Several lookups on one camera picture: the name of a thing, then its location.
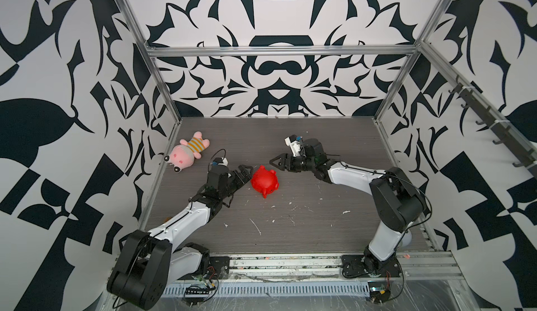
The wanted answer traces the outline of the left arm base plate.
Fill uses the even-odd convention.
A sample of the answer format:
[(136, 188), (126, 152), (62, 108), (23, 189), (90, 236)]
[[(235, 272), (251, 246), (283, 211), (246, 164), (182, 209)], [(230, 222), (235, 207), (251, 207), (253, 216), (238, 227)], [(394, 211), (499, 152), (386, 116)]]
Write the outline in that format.
[(203, 258), (198, 269), (193, 273), (185, 274), (178, 280), (194, 280), (196, 277), (204, 277), (206, 280), (227, 278), (229, 275), (231, 258), (229, 256), (210, 256)]

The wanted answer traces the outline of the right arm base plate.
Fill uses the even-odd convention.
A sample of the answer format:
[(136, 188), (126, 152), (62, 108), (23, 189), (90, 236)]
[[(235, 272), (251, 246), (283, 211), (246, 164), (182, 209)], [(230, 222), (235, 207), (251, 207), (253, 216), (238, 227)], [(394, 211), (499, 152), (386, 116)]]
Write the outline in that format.
[(343, 255), (342, 276), (346, 279), (361, 277), (401, 277), (401, 264), (393, 254), (385, 261), (373, 255)]

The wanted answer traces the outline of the red piggy bank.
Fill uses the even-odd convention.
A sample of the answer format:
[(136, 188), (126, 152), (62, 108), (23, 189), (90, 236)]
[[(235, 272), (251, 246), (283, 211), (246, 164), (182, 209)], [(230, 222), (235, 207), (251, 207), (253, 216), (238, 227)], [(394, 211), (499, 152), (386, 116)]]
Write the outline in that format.
[(253, 189), (260, 193), (264, 199), (274, 193), (279, 188), (278, 177), (274, 170), (268, 170), (265, 166), (260, 166), (253, 174), (250, 181)]

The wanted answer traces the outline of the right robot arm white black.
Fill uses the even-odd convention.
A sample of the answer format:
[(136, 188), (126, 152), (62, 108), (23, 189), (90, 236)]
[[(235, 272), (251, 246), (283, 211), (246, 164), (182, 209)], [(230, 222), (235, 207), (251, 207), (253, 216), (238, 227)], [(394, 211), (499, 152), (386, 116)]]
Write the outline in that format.
[(405, 172), (397, 167), (382, 171), (353, 166), (327, 154), (315, 138), (303, 140), (293, 135), (285, 139), (285, 144), (291, 152), (271, 159), (273, 167), (293, 173), (309, 171), (323, 182), (359, 190), (373, 199), (380, 224), (362, 257), (345, 264), (342, 275), (378, 277), (400, 268), (397, 250), (411, 243), (411, 229), (428, 208), (425, 195)]

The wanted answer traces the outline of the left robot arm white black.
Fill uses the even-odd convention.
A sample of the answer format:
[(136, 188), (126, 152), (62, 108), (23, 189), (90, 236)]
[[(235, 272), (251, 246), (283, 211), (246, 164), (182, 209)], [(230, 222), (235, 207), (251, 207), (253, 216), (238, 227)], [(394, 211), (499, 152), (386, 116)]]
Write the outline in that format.
[(172, 282), (186, 275), (204, 277), (209, 272), (209, 251), (186, 240), (207, 225), (222, 207), (229, 207), (225, 200), (232, 199), (252, 178), (251, 166), (240, 165), (232, 171), (224, 164), (213, 163), (205, 185), (184, 210), (158, 227), (136, 230), (127, 236), (109, 277), (107, 291), (149, 310)]

